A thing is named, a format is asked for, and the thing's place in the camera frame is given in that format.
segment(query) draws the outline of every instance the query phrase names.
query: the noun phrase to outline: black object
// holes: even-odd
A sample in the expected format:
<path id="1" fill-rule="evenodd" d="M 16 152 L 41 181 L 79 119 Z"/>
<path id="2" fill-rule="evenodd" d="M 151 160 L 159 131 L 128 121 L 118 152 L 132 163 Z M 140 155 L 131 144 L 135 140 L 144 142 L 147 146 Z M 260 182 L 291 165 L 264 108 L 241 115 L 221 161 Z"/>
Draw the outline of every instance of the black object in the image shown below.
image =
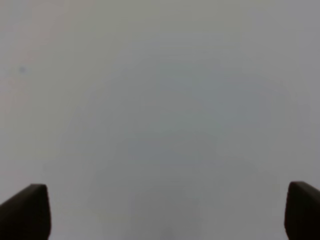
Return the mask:
<path id="1" fill-rule="evenodd" d="M 0 240 L 48 240 L 50 232 L 46 185 L 31 184 L 0 205 Z"/>
<path id="2" fill-rule="evenodd" d="M 288 189 L 284 227 L 289 240 L 320 240 L 320 191 L 303 182 Z"/>

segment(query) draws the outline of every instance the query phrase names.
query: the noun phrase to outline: white backdrop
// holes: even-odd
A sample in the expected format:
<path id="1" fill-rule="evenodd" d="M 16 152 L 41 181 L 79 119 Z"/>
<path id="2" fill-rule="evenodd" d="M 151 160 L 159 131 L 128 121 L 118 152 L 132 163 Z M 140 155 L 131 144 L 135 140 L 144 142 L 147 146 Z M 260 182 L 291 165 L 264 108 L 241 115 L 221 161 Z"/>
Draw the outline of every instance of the white backdrop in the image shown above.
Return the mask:
<path id="1" fill-rule="evenodd" d="M 320 2 L 3 0 L 0 201 L 51 240 L 284 240 L 320 187 Z"/>

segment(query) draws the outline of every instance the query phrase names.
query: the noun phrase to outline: small dark spot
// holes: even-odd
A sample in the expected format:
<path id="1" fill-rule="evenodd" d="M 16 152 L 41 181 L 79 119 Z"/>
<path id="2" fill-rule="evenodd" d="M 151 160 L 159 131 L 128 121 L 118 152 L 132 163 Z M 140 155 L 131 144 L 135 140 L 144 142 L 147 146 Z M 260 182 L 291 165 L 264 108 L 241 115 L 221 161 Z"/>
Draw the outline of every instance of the small dark spot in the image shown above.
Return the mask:
<path id="1" fill-rule="evenodd" d="M 19 73 L 25 74 L 26 72 L 27 72 L 26 67 L 24 67 L 24 66 L 20 66 L 20 67 L 19 67 Z"/>

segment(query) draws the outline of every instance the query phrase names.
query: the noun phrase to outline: gray surface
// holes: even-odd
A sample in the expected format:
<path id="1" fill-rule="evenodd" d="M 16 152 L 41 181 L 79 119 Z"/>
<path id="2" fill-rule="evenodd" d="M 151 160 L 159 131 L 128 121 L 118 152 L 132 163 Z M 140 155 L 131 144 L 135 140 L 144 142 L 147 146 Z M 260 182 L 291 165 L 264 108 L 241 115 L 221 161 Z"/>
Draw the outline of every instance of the gray surface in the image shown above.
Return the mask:
<path id="1" fill-rule="evenodd" d="M 52 240 L 282 240 L 319 188 L 313 0 L 3 1 L 0 200 Z"/>

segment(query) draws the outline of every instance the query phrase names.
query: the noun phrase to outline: white wall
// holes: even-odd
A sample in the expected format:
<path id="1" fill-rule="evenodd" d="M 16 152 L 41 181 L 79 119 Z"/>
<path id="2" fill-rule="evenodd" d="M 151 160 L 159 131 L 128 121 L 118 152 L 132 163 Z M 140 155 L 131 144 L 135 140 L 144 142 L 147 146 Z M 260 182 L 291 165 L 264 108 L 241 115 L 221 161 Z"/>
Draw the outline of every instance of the white wall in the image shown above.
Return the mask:
<path id="1" fill-rule="evenodd" d="M 320 187 L 320 2 L 4 0 L 0 201 L 52 240 L 283 240 Z"/>

